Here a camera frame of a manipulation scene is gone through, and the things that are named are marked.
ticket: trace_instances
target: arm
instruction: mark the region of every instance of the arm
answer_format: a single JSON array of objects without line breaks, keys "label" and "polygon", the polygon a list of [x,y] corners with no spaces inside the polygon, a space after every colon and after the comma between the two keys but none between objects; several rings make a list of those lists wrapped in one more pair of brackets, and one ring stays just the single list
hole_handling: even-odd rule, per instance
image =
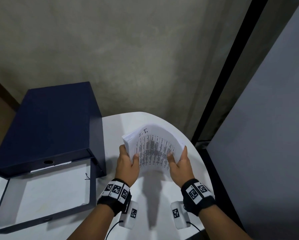
[{"label": "arm", "polygon": [[[124,145],[119,147],[115,178],[125,181],[131,187],[139,175],[139,156],[135,154],[133,164]],[[67,240],[104,240],[114,218],[113,210],[105,204],[98,204],[89,216],[78,226]]]},{"label": "arm", "polygon": [[[170,165],[171,178],[180,188],[182,188],[184,183],[188,180],[195,178],[189,158],[187,157],[187,147],[184,148],[177,164],[172,154],[167,155],[167,160]],[[202,209],[198,216],[211,240],[251,240],[251,238],[216,205]]]}]

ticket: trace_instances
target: table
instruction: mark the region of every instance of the table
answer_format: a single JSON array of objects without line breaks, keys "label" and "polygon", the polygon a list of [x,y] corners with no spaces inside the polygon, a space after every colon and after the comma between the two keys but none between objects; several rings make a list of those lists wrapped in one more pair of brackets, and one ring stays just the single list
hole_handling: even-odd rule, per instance
[{"label": "table", "polygon": [[[144,112],[133,112],[103,118],[107,176],[97,179],[97,197],[107,183],[114,178],[119,145],[123,144],[122,136],[147,123],[163,125],[184,141],[195,177],[212,191],[211,180],[206,167],[188,138],[173,125],[159,117]],[[0,198],[6,183],[7,180],[0,178]],[[184,240],[197,233],[193,226],[181,230],[176,229],[170,205],[174,201],[181,201],[182,194],[179,187],[162,173],[152,171],[139,177],[131,187],[131,194],[132,200],[139,204],[137,222],[132,230],[116,226],[108,236],[108,240]],[[90,211],[81,212],[10,234],[0,234],[0,240],[66,239],[89,213]],[[113,219],[111,226],[118,222],[119,216],[120,214]],[[204,228],[198,217],[189,213],[189,218],[199,229]]]}]

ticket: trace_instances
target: wire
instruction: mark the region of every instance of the wire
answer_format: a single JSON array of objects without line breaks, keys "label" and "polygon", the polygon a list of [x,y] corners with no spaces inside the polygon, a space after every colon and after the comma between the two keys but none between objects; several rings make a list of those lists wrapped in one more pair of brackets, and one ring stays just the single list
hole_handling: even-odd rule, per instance
[{"label": "wire", "polygon": [[199,232],[201,231],[200,229],[198,229],[197,226],[195,226],[195,225],[194,225],[193,223],[191,223],[190,221],[189,221],[189,222],[186,222],[186,223],[193,225],[193,227],[195,227]]},{"label": "wire", "polygon": [[121,222],[123,222],[123,221],[118,221],[118,222],[115,223],[115,225],[109,230],[109,232],[108,232],[108,234],[107,234],[105,240],[107,240],[107,237],[108,237],[108,235],[110,234],[110,231],[111,231],[111,230],[112,230],[118,223],[121,223]]}]

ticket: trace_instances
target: drawer box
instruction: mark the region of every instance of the drawer box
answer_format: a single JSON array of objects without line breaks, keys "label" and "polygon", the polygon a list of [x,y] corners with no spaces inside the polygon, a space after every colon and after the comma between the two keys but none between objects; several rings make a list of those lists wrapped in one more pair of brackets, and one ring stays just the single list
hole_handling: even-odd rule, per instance
[{"label": "drawer box", "polygon": [[0,200],[0,233],[18,231],[95,206],[95,159],[13,177]]},{"label": "drawer box", "polygon": [[102,116],[89,82],[27,91],[0,146],[0,177],[94,157],[106,175]]}]

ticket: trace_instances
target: person's left arm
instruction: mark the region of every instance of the person's left arm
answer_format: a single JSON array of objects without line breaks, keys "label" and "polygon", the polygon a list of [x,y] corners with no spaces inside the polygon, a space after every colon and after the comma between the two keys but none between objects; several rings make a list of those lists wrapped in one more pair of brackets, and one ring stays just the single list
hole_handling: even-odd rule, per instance
[{"label": "person's left arm", "polygon": [[[115,178],[131,187],[139,175],[139,156],[135,154],[133,164],[124,145],[119,147]],[[105,204],[98,204],[89,216],[78,226],[67,240],[104,240],[114,218],[113,210]]]}]

